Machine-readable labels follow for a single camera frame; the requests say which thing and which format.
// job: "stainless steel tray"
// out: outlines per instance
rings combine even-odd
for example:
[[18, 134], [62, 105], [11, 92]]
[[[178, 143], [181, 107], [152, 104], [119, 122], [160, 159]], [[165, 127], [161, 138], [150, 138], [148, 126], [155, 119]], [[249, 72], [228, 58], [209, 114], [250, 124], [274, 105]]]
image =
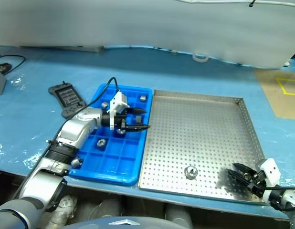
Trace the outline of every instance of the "stainless steel tray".
[[[265, 158], [242, 98], [155, 91], [149, 124], [140, 188], [261, 202], [226, 171]], [[184, 174], [190, 165], [194, 180]]]

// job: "floor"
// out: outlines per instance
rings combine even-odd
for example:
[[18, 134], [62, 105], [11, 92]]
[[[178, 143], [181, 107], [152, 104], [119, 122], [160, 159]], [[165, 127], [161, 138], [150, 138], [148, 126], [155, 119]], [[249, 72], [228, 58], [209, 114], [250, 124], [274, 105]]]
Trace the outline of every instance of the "floor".
[[[0, 205], [10, 199], [22, 181], [22, 177], [0, 172]], [[104, 199], [118, 198], [123, 203], [124, 216], [147, 216], [163, 219], [166, 203], [147, 199], [117, 196], [88, 189], [68, 187], [67, 194], [78, 197], [74, 217], [68, 223], [86, 221], [92, 210]], [[288, 229], [289, 222], [271, 218], [246, 216], [217, 212], [199, 208], [189, 208], [194, 229]], [[45, 213], [38, 228], [43, 229], [51, 214]]]

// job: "blue plastic tray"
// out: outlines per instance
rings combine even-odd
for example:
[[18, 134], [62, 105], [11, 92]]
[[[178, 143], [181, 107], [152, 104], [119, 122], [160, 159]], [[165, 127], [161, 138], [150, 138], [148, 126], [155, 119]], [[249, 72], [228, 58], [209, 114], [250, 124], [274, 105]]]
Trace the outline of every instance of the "blue plastic tray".
[[[105, 84], [99, 86], [92, 100], [104, 87]], [[142, 123], [148, 124], [153, 98], [152, 90], [130, 86], [119, 86], [119, 88], [127, 96], [127, 103], [131, 107], [140, 107], [147, 111], [141, 116]], [[115, 91], [116, 87], [110, 85], [93, 107], [100, 108], [104, 101], [110, 103]], [[147, 97], [145, 102], [140, 101], [141, 95]], [[134, 124], [135, 118], [135, 115], [128, 114], [126, 122]], [[69, 176], [126, 186], [135, 184], [140, 173], [146, 135], [146, 130], [128, 132], [125, 135], [119, 135], [116, 130], [110, 130], [109, 127], [94, 130], [78, 151], [77, 155], [84, 160], [82, 166], [79, 169], [72, 169]], [[106, 139], [107, 142], [103, 150], [96, 146], [100, 139]]]

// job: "table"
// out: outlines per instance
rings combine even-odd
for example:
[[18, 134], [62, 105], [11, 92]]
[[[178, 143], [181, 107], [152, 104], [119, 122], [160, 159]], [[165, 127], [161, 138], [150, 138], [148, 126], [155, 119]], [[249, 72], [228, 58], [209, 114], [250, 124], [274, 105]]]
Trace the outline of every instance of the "table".
[[[108, 49], [102, 54], [40, 48], [1, 47], [0, 54], [20, 54], [27, 62], [6, 75], [0, 96], [0, 170], [25, 176], [64, 119], [50, 86], [72, 83], [85, 101], [114, 76], [119, 84], [151, 89], [242, 97], [266, 157], [282, 173], [281, 185], [295, 185], [295, 120], [276, 118], [251, 67], [210, 59], [197, 63], [190, 55], [155, 49]], [[17, 64], [19, 59], [1, 62]], [[290, 71], [295, 72], [295, 60]], [[74, 187], [166, 201], [225, 212], [283, 218], [270, 206], [177, 196], [67, 177]]]

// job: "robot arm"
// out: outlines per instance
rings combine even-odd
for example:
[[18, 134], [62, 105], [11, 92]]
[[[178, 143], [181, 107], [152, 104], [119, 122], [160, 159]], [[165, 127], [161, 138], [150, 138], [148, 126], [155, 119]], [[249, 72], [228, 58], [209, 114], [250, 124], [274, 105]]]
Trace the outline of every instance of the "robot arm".
[[126, 97], [118, 91], [111, 101], [109, 111], [88, 107], [68, 120], [50, 146], [45, 156], [28, 177], [19, 198], [0, 206], [0, 229], [34, 229], [45, 211], [58, 206], [67, 182], [64, 176], [71, 169], [71, 162], [89, 134], [102, 126], [125, 131], [140, 131], [148, 125], [127, 125], [128, 113], [142, 114], [140, 108], [129, 108]]
[[243, 164], [233, 165], [237, 171], [228, 169], [228, 175], [262, 198], [263, 202], [285, 213], [291, 221], [291, 228], [295, 229], [295, 187], [279, 186], [281, 173], [275, 160], [269, 158], [259, 163], [259, 172]]

